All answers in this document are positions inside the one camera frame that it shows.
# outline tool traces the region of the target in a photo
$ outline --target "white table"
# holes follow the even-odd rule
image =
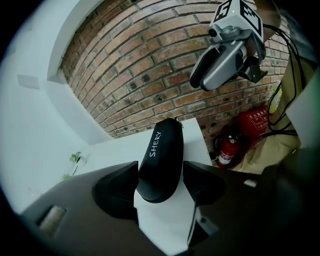
[[[183,160],[212,166],[204,137],[195,118],[182,121]],[[153,129],[89,146],[82,152],[87,158],[85,166],[79,166],[76,175],[101,168],[138,161],[145,156]]]
[[[212,165],[207,146],[195,118],[183,124],[183,160]],[[77,175],[108,166],[138,161],[146,153],[153,130],[90,146],[82,155],[87,164]],[[162,203],[149,203],[134,193],[139,228],[166,255],[176,255],[188,249],[188,236],[194,226],[195,202],[183,183],[183,171],[174,194]]]

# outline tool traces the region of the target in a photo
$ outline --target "small plant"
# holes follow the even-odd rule
[[[70,161],[77,164],[80,161],[80,159],[83,158],[80,154],[81,154],[81,152],[77,152],[75,154],[72,154],[69,158]]]
[[[77,152],[77,153],[75,153],[75,154],[72,154],[72,155],[69,157],[69,160],[70,160],[71,162],[74,162],[75,164],[77,164],[77,163],[80,161],[80,159],[84,159],[80,154],[81,154],[81,152]],[[75,170],[74,170],[74,172],[73,172],[71,175],[70,175],[70,174],[64,174],[64,175],[62,176],[61,180],[62,180],[62,181],[66,181],[67,179],[73,177],[73,176],[75,175],[76,171],[77,171],[77,168],[78,168],[78,165],[75,167]]]

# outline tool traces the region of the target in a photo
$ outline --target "red fire extinguisher box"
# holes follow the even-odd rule
[[[239,134],[246,137],[246,143],[242,146],[239,160],[242,160],[248,150],[266,132],[268,127],[267,111],[267,106],[263,106],[239,114],[238,131]]]

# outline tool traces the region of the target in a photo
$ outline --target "white wall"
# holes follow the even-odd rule
[[[44,1],[1,63],[0,183],[18,213],[72,172],[71,153],[110,139],[67,84],[47,80],[49,73],[57,73],[57,59],[98,2]]]

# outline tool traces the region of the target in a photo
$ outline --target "brick wall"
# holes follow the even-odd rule
[[[205,92],[188,81],[210,45],[207,27],[223,1],[133,2],[107,0],[81,24],[61,64],[70,87],[115,138],[146,131],[168,117],[195,117],[211,151],[223,126],[267,103],[288,64],[285,42],[276,35],[266,42],[261,69],[268,75],[257,84],[238,79]],[[288,31],[285,22],[281,28]]]

